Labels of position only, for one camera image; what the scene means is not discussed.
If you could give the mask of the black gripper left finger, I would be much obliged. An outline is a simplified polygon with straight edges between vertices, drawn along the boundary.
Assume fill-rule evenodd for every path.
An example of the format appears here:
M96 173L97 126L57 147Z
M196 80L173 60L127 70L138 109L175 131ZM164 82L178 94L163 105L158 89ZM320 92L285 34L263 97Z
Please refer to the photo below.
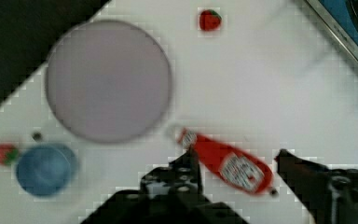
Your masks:
M80 224L249 224L203 194L198 154L189 150L144 175L140 188L116 192Z

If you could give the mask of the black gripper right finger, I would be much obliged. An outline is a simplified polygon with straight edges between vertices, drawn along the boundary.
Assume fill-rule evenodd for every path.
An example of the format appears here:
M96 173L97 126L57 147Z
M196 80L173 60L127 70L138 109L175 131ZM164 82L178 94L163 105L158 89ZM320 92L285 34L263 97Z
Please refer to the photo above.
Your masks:
M358 224L358 169L330 169L286 149L274 158L277 174L315 224Z

